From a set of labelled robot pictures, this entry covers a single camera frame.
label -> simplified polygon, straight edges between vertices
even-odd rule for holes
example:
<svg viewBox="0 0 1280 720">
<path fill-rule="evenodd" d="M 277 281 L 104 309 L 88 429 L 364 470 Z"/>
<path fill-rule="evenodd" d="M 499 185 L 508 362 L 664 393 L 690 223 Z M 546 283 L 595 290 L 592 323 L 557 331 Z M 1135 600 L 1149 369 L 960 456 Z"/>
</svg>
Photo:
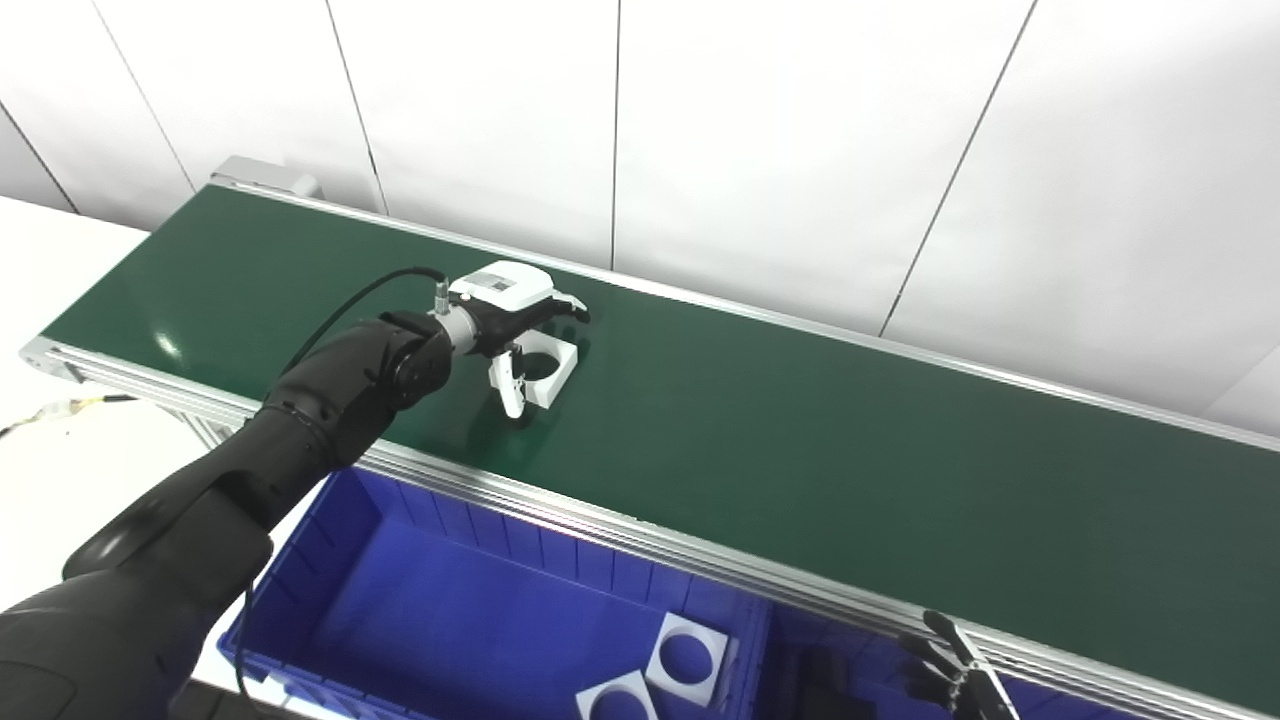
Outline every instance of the label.
<svg viewBox="0 0 1280 720">
<path fill-rule="evenodd" d="M 466 279 L 471 284 L 488 288 L 494 292 L 502 292 L 516 284 L 516 281 L 495 275 L 493 273 L 471 273 Z"/>
</svg>

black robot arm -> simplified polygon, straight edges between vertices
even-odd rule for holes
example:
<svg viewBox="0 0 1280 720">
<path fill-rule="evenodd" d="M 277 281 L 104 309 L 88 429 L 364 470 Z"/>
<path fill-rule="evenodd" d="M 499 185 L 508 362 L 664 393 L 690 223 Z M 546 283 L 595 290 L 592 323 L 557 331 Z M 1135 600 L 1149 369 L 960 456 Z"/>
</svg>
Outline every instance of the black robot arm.
<svg viewBox="0 0 1280 720">
<path fill-rule="evenodd" d="M 399 313 L 292 368 L 243 428 L 77 550 L 63 583 L 0 614 L 0 717 L 165 717 L 212 624 L 270 559 L 268 532 L 443 386 L 474 341 Z"/>
</svg>

white part with hole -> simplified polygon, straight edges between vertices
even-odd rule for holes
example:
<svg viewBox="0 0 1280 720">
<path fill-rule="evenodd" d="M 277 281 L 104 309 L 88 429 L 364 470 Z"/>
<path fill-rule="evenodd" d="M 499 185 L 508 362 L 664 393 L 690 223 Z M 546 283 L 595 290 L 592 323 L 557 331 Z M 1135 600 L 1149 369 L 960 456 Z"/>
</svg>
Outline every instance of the white part with hole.
<svg viewBox="0 0 1280 720">
<path fill-rule="evenodd" d="M 531 354 L 550 355 L 559 364 L 556 372 L 545 378 L 538 380 L 525 379 L 525 400 L 539 407 L 550 407 L 552 402 L 556 401 L 556 396 L 559 395 L 561 388 L 564 387 L 564 382 L 568 380 L 570 373 L 573 372 L 573 368 L 577 368 L 577 346 L 538 331 L 529 331 L 521 334 L 516 338 L 516 345 L 520 346 L 520 350 L 526 356 Z M 504 378 L 499 377 L 497 366 L 490 365 L 489 384 L 500 392 L 503 386 L 499 383 L 503 380 Z"/>
<path fill-rule="evenodd" d="M 681 683 L 672 678 L 671 673 L 662 664 L 662 644 L 676 635 L 690 637 L 707 648 L 707 655 L 712 659 L 712 671 L 701 682 Z M 676 697 L 682 697 L 700 707 L 707 707 L 710 705 L 712 696 L 716 692 L 716 680 L 719 679 L 721 664 L 724 661 L 724 648 L 727 647 L 728 635 L 724 633 L 668 612 L 662 619 L 662 628 L 658 630 L 658 642 L 653 646 L 653 655 L 649 656 L 649 667 L 645 669 L 644 676 L 658 689 L 667 691 Z"/>
<path fill-rule="evenodd" d="M 653 707 L 653 698 L 649 697 L 649 688 L 644 684 L 644 675 L 639 670 L 632 670 L 621 678 L 605 680 L 594 688 L 588 688 L 576 696 L 577 714 L 582 720 L 591 720 L 591 708 L 596 701 L 609 693 L 627 693 L 640 701 L 644 706 L 644 715 L 648 720 L 658 720 L 658 711 Z"/>
</svg>

panel seam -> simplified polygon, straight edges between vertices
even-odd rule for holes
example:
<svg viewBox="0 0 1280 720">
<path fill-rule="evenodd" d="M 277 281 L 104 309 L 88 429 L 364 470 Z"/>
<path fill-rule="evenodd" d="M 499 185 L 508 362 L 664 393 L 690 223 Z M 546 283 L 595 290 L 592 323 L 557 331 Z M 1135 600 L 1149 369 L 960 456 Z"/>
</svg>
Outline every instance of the panel seam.
<svg viewBox="0 0 1280 720">
<path fill-rule="evenodd" d="M 609 186 L 609 270 L 617 261 L 618 247 L 618 97 L 622 87 L 622 0 L 618 0 L 613 36 L 613 178 Z"/>
<path fill-rule="evenodd" d="M 115 40 L 115 33 L 111 32 L 111 26 L 106 24 L 106 17 L 102 15 L 101 8 L 97 6 L 97 1 L 91 3 L 93 5 L 93 12 L 97 13 L 97 22 L 102 23 L 102 29 L 106 31 L 106 37 L 111 41 L 111 46 L 115 47 L 115 54 L 119 55 L 120 63 L 124 64 L 124 72 L 129 73 L 129 79 L 133 82 L 133 87 L 138 91 L 138 96 L 142 97 L 142 104 L 147 106 L 147 113 L 151 114 L 151 122 L 156 124 L 156 129 L 160 131 L 160 137 L 164 138 L 164 143 L 169 147 L 169 154 L 173 155 L 173 161 L 178 163 L 178 169 L 182 170 L 182 177 L 187 181 L 187 187 L 192 192 L 196 192 L 196 184 L 191 182 L 191 174 L 187 173 L 187 167 L 182 164 L 182 158 L 178 156 L 178 150 L 173 146 L 173 141 L 169 140 L 169 133 L 165 132 L 164 126 L 160 123 L 160 117 L 156 115 L 155 108 L 151 106 L 151 100 L 147 99 L 146 91 L 142 90 L 142 83 L 138 82 L 138 76 L 133 73 L 133 67 L 129 65 L 129 59 L 124 56 L 124 50 L 120 49 L 120 44 Z"/>
<path fill-rule="evenodd" d="M 902 284 L 897 288 L 897 295 L 893 296 L 893 302 L 888 307 L 888 313 L 884 315 L 884 322 L 881 323 L 881 329 L 876 333 L 877 337 L 884 337 L 884 331 L 888 329 L 888 322 L 893 318 L 893 313 L 897 311 L 897 305 L 902 300 L 902 293 L 906 291 L 906 283 L 910 282 L 911 274 L 915 272 L 915 265 L 920 260 L 920 254 L 924 251 L 924 243 L 929 241 L 929 236 L 933 233 L 933 225 L 938 222 L 938 215 L 942 214 L 942 206 L 946 205 L 947 197 L 951 195 L 951 187 L 955 186 L 956 177 L 960 174 L 960 167 L 964 165 L 965 158 L 969 156 L 969 150 L 973 147 L 973 141 L 978 137 L 978 129 L 982 127 L 982 122 L 987 118 L 987 110 L 991 109 L 991 101 L 996 97 L 996 91 L 1000 90 L 1000 82 L 1005 79 L 1005 72 L 1009 70 L 1009 64 L 1014 59 L 1014 53 L 1018 51 L 1018 45 L 1023 40 L 1023 33 L 1027 32 L 1027 24 L 1032 20 L 1032 14 L 1036 12 L 1036 5 L 1039 0 L 1032 0 L 1030 6 L 1027 8 L 1027 17 L 1023 18 L 1023 24 L 1018 28 L 1018 35 L 1014 36 L 1014 44 L 1009 47 L 1009 54 L 1005 55 L 1005 63 L 1000 67 L 1000 72 L 996 74 L 996 82 L 991 86 L 991 92 L 987 94 L 987 101 L 982 104 L 982 110 L 978 113 L 978 119 L 973 124 L 973 129 L 969 132 L 969 138 L 964 143 L 964 149 L 960 151 L 960 159 L 956 160 L 956 167 L 951 170 L 951 177 L 947 178 L 946 187 L 942 188 L 942 196 L 938 199 L 937 206 L 933 209 L 933 215 L 929 218 L 929 224 L 924 227 L 924 236 L 920 237 L 920 243 L 915 247 L 915 255 L 911 256 L 911 263 L 906 266 L 906 274 L 902 275 Z"/>
<path fill-rule="evenodd" d="M 58 182 L 58 177 L 54 176 L 54 172 L 49 169 L 49 164 L 45 163 L 45 159 L 40 156 L 40 152 L 36 150 L 36 146 L 31 143 L 31 138 L 27 137 L 27 133 L 22 132 L 22 126 L 19 126 L 18 120 L 14 119 L 12 113 L 9 113 L 9 109 L 4 106 L 4 102 L 0 102 L 0 115 L 4 115 L 9 120 L 9 124 L 13 126 L 14 132 L 18 133 L 18 137 L 22 140 L 23 145 L 27 146 L 27 150 L 31 150 L 31 156 L 35 158 L 37 163 L 40 163 L 40 168 L 45 170 L 46 176 L 49 176 L 49 181 L 54 183 L 54 187 L 58 188 L 58 193 L 63 196 L 63 200 L 67 201 L 67 205 L 70 206 L 72 211 L 76 213 L 77 215 L 82 214 L 79 211 L 79 208 L 76 206 L 76 202 L 72 201 L 72 196 L 67 193 L 67 188 L 63 187 L 63 183 Z"/>
<path fill-rule="evenodd" d="M 1243 373 L 1240 373 L 1240 377 L 1235 378 L 1235 380 L 1233 380 L 1231 384 L 1226 386 L 1226 389 L 1224 389 L 1221 393 L 1213 396 L 1213 398 L 1210 400 L 1208 404 L 1204 405 L 1204 407 L 1201 407 L 1199 413 L 1197 413 L 1196 415 L 1203 418 L 1204 414 L 1212 410 L 1213 406 L 1217 405 L 1220 400 L 1230 395 L 1231 391 L 1239 387 L 1239 384 L 1243 383 L 1245 379 L 1248 379 L 1254 370 L 1257 370 L 1260 366 L 1262 366 L 1263 363 L 1270 360 L 1271 356 L 1275 355 L 1277 350 L 1280 350 L 1280 345 L 1276 345 L 1271 350 L 1263 352 L 1262 357 L 1260 357 L 1257 363 L 1249 365 Z"/>
<path fill-rule="evenodd" d="M 351 92 L 351 104 L 356 109 L 360 136 L 365 138 L 365 151 L 369 154 L 369 169 L 374 173 L 374 183 L 378 184 L 378 197 L 383 201 L 383 214 L 390 215 L 390 208 L 387 206 L 387 192 L 383 190 L 383 177 L 378 174 L 378 161 L 374 159 L 374 146 L 369 142 L 369 128 L 365 127 L 365 114 L 360 110 L 360 99 L 356 97 L 356 83 L 351 81 L 351 67 L 347 65 L 347 53 L 342 49 L 342 37 L 338 35 L 338 22 L 333 19 L 333 5 L 329 0 L 324 0 L 324 8 L 329 13 L 329 27 L 333 28 L 333 42 L 338 46 L 342 73 L 347 77 L 347 90 Z"/>
</svg>

green conveyor belt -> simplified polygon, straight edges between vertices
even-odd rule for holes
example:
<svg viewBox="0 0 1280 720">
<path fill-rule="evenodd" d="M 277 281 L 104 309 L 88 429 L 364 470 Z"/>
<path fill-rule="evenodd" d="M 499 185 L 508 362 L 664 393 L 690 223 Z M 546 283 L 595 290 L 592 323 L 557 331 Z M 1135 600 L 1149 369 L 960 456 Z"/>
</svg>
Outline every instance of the green conveyor belt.
<svg viewBox="0 0 1280 720">
<path fill-rule="evenodd" d="M 206 187 L 45 336 L 261 397 L 371 278 L 493 259 Z M 1280 714 L 1280 455 L 552 274 L 594 315 L 554 409 L 513 429 L 457 363 L 387 438 Z"/>
</svg>

